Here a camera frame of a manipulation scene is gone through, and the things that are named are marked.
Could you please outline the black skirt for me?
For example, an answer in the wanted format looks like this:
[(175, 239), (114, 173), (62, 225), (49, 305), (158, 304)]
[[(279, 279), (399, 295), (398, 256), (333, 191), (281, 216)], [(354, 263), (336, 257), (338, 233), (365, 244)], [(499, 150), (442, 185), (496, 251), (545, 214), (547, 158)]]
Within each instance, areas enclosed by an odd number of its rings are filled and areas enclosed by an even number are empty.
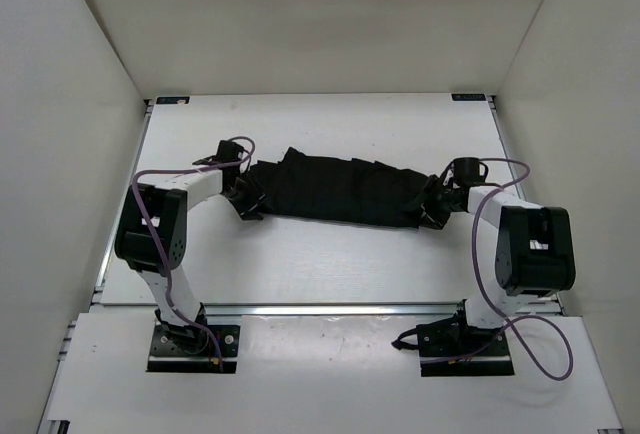
[(417, 228), (417, 203), (433, 175), (379, 161), (309, 156), (289, 148), (283, 159), (249, 170), (265, 194), (264, 213), (377, 227)]

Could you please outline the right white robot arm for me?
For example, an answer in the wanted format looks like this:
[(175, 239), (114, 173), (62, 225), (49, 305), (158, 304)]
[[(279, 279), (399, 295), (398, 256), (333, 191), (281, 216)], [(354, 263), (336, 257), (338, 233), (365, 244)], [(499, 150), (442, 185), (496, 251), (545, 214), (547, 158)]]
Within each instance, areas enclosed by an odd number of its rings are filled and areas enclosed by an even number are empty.
[[(464, 320), (448, 330), (449, 345), (471, 354), (484, 342), (484, 331), (507, 323), (521, 308), (562, 291), (575, 282), (576, 268), (569, 213), (521, 199), (504, 185), (488, 181), (490, 158), (461, 157), (443, 173), (428, 178), (405, 207), (421, 224), (441, 230), (453, 213), (473, 217), (471, 259), (479, 293), (464, 300)], [(494, 274), (483, 281), (477, 235), (484, 222), (497, 230)]]

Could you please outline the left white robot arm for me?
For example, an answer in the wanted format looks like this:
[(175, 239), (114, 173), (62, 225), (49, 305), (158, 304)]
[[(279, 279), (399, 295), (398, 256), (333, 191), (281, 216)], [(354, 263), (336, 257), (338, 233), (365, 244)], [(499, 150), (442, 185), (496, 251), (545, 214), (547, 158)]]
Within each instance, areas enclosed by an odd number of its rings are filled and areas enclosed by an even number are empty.
[(215, 154), (186, 169), (141, 170), (128, 187), (115, 254), (145, 281), (158, 322), (185, 351), (203, 349), (214, 336), (182, 267), (188, 214), (222, 196), (241, 219), (259, 220), (265, 194), (250, 177), (254, 151), (249, 137), (231, 137), (219, 142)]

